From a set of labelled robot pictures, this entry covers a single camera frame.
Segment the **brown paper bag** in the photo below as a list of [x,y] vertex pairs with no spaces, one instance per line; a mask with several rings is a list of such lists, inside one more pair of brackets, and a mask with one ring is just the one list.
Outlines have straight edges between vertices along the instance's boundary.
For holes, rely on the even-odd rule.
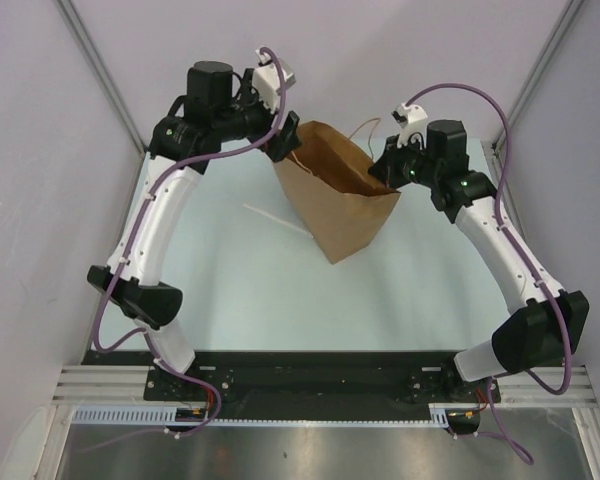
[[314,241],[336,264],[376,238],[400,193],[371,176],[371,157],[332,126],[310,121],[297,133],[300,147],[274,170]]

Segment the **white straw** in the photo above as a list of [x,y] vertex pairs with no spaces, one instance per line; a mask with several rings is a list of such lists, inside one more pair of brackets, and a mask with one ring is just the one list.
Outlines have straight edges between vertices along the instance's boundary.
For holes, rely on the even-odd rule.
[[248,203],[243,203],[242,206],[244,208],[246,208],[246,209],[248,209],[248,210],[250,210],[250,211],[258,214],[258,215],[261,215],[261,216],[263,216],[263,217],[265,217],[265,218],[273,221],[274,223],[277,223],[277,224],[282,225],[282,226],[284,226],[284,227],[286,227],[288,229],[291,229],[291,230],[294,230],[296,232],[299,232],[299,233],[301,233],[303,235],[308,236],[309,238],[312,238],[312,239],[314,238],[313,235],[308,230],[306,230],[305,228],[300,227],[300,226],[298,226],[298,225],[296,225],[296,224],[294,224],[294,223],[292,223],[290,221],[284,220],[284,219],[282,219],[282,218],[280,218],[280,217],[278,217],[276,215],[273,215],[272,213],[269,213],[269,212],[267,212],[267,211],[265,211],[263,209],[257,208],[257,207],[255,207],[253,205],[248,204]]

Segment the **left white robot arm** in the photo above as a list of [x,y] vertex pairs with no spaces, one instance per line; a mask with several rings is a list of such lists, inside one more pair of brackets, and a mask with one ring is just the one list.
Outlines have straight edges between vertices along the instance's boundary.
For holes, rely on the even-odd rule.
[[182,209],[211,161],[260,150],[278,163],[301,145],[299,117],[286,109],[295,75],[271,49],[257,56],[257,66],[242,74],[219,61],[189,68],[185,94],[154,127],[133,216],[107,263],[87,274],[102,294],[98,310],[113,303],[134,322],[169,371],[167,389],[182,400],[199,392],[201,376],[190,368],[195,352],[177,319],[183,293],[161,280]]

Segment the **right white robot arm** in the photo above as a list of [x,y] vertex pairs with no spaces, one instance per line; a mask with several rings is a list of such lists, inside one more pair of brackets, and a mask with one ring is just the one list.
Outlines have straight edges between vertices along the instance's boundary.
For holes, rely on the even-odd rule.
[[562,361],[554,394],[569,386],[573,355],[589,312],[580,291],[568,292],[541,265],[505,215],[489,177],[469,166],[467,134],[456,120],[429,121],[421,111],[398,115],[401,131],[387,138],[370,174],[391,188],[417,184],[472,243],[496,280],[509,317],[490,338],[457,353],[441,376],[443,393],[464,401],[479,380]]

